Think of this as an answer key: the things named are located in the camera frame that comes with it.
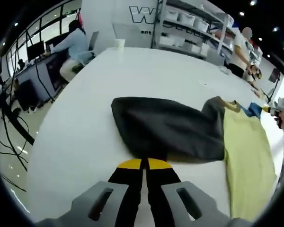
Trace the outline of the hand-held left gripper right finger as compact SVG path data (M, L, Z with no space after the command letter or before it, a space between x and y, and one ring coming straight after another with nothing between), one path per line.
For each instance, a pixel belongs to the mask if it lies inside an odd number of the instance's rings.
M172 166L147 159L148 203L156 227L217 227L215 200L191 182L180 180Z

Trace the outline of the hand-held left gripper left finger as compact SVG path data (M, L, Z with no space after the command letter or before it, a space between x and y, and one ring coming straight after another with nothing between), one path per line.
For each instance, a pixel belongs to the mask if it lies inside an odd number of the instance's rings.
M107 182L100 181L71 204L71 227L133 227L141 201L140 159L121 163Z

